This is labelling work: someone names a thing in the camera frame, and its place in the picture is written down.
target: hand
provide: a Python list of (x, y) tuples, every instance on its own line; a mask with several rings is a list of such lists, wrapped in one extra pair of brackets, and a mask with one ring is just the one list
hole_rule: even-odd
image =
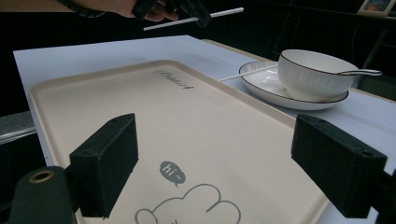
[[(136, 4), (137, 0), (74, 0), (74, 2), (82, 7), (114, 12), (126, 18), (134, 18), (132, 8)], [(164, 8), (166, 2), (167, 0), (159, 0), (154, 4), (145, 19), (148, 21), (162, 21), (167, 18), (171, 21), (177, 21), (178, 14), (176, 12), (168, 13)]]

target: spoon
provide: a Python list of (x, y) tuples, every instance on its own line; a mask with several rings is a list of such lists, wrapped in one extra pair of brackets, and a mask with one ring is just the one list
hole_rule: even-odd
[(358, 69), (354, 71), (345, 71), (337, 73), (340, 75), (368, 75), (368, 76), (381, 76), (382, 72), (373, 69)]

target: plate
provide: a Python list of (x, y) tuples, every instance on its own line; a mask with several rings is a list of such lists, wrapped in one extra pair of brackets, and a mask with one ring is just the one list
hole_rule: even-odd
[[(246, 63), (239, 69), (239, 74), (250, 72), (256, 69), (264, 68), (277, 62), (257, 61), (253, 63)], [(320, 110), (333, 107), (345, 100), (349, 92), (345, 92), (328, 102), (308, 102), (294, 100), (286, 94), (286, 89), (280, 83), (277, 76), (277, 68), (270, 69), (242, 77), (244, 85), (255, 95), (264, 101), (281, 105), (287, 108), (299, 110)]]

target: cartoon drawing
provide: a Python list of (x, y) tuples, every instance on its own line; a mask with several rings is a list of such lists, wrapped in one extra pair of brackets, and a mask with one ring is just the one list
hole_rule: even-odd
[(136, 224), (238, 224), (241, 212), (236, 204), (223, 201), (221, 192), (215, 186), (201, 184), (181, 198), (165, 200), (153, 210), (140, 209), (134, 220)]

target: tray rim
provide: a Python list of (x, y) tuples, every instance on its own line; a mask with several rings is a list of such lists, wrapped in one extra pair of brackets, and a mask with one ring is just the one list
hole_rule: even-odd
[[(187, 66), (184, 63), (180, 63), (177, 61), (172, 61), (172, 60), (157, 60), (157, 61), (152, 61), (148, 63), (138, 63), (138, 64), (132, 64), (132, 65), (127, 65), (123, 67), (117, 67), (117, 68), (111, 68), (111, 69), (106, 69), (106, 70), (101, 70), (101, 71), (95, 71), (95, 72), (90, 72), (90, 73), (84, 73), (84, 74), (77, 74), (73, 76), (68, 76), (68, 77), (57, 77), (53, 79), (49, 79), (43, 82), (40, 82), (36, 85), (34, 85), (30, 90), (31, 98), (32, 98), (32, 103), (35, 108), (35, 112), (37, 115), (37, 119), (39, 121), (39, 125), (42, 127), (43, 134), (45, 136), (45, 141), (49, 145), (49, 151), (51, 152), (51, 156), (53, 157), (53, 161), (55, 165), (60, 164), (62, 159), (58, 159), (56, 157), (56, 153), (54, 153), (54, 149), (56, 148), (56, 144), (52, 143), (51, 137), (49, 134), (49, 127), (44, 122), (44, 118), (42, 118), (42, 113), (40, 112), (38, 101), (36, 99), (36, 95), (39, 94), (40, 91), (43, 89), (46, 89), (47, 87), (52, 87), (54, 85), (60, 85), (63, 83), (68, 83), (70, 79), (76, 78), (76, 77), (81, 77), (83, 76), (84, 78), (89, 78), (89, 77), (108, 77), (108, 76), (114, 76), (110, 74), (115, 74), (119, 72), (125, 72), (125, 71), (133, 71), (133, 70), (138, 70), (140, 68), (146, 68), (147, 65), (151, 66), (174, 66), (177, 69), (182, 70), (183, 72), (188, 73), (189, 75), (196, 77), (203, 81), (205, 84), (208, 84), (220, 91), (225, 92), (226, 94), (232, 96), (233, 98), (243, 102), (244, 104), (247, 104), (255, 109), (258, 109), (265, 115), (271, 117), (272, 119), (277, 120), (278, 122), (282, 123), (283, 125), (286, 125), (287, 127), (291, 128), (294, 130), (294, 125), (296, 119), (281, 110), (272, 107), (271, 105), (266, 104), (265, 102), (254, 98), (253, 96), (250, 96), (242, 91), (236, 90), (233, 87), (230, 87), (224, 83), (216, 81), (214, 78), (209, 77), (195, 69), (192, 69), (191, 67)], [(329, 201), (323, 194), (322, 197), (317, 198), (316, 200), (316, 209), (315, 211), (312, 211), (310, 214), (306, 214), (307, 217), (304, 218), (304, 220), (309, 221), (309, 223), (317, 223), (318, 219), (320, 218), (321, 214), (329, 204)]]

